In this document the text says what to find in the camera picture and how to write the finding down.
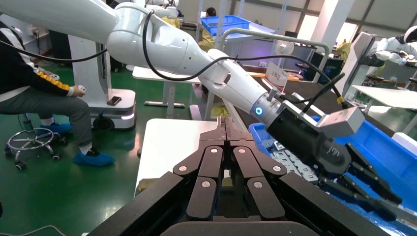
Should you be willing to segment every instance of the white sign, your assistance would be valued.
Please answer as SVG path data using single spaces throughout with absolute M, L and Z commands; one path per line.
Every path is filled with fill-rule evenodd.
M 268 80 L 281 93 L 284 92 L 285 85 L 288 81 L 288 76 L 288 73 L 279 68 L 279 66 L 269 62 L 267 72 L 265 73 L 265 79 Z

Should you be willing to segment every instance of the smartphone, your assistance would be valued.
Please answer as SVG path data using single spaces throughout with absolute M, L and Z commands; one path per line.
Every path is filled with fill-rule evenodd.
M 116 97 L 116 96 L 114 96 L 114 97 L 112 97 L 112 99 L 110 99 L 110 100 L 107 102 L 107 105 L 110 105 L 110 106 L 115 106 L 115 105 L 117 105 L 120 101 L 121 101 L 121 97 Z

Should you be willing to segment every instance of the metal rail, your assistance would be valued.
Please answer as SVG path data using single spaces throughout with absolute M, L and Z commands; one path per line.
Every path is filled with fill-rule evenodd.
M 320 62 L 320 65 L 319 65 L 319 69 L 321 71 L 324 69 L 324 67 L 326 65 L 326 62 L 327 62 L 327 59 L 328 59 L 328 55 L 330 54 L 330 48 L 325 43 L 314 42 L 314 41 L 298 39 L 298 38 L 292 38 L 292 37 L 282 36 L 282 35 L 273 34 L 273 33 L 257 32 L 257 31 L 251 31 L 251 30 L 248 30 L 248 29 L 239 29 L 239 28 L 231 28 L 231 29 L 226 30 L 220 36 L 219 43 L 216 45 L 216 48 L 222 51 L 223 47 L 224 47 L 224 43 L 226 42 L 226 37 L 229 36 L 229 34 L 232 34 L 232 33 L 241 33 L 241 34 L 251 35 L 251 36 L 255 36 L 255 37 L 270 38 L 270 39 L 283 40 L 283 41 L 288 41 L 288 42 L 302 43 L 302 44 L 306 44 L 306 45 L 321 47 L 325 50 L 325 55 L 323 56 L 323 59 Z M 320 74 L 316 73 L 316 75 L 314 76 L 313 82 L 317 83 L 317 81 L 319 80 L 319 77 L 320 77 Z

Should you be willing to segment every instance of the fan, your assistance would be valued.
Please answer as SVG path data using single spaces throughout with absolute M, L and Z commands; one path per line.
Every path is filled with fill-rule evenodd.
M 275 45 L 275 53 L 277 55 L 291 55 L 294 51 L 294 43 L 278 40 Z

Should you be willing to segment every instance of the window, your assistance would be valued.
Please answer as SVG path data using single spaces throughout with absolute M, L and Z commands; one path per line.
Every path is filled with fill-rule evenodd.
M 317 25 L 319 17 L 305 15 L 304 20 L 302 21 L 300 31 L 298 33 L 299 39 L 310 40 L 313 35 L 314 28 Z M 340 30 L 339 35 L 336 38 L 337 44 L 341 44 L 344 39 L 347 42 L 350 42 L 355 35 L 357 25 L 351 23 L 343 23 L 342 29 Z

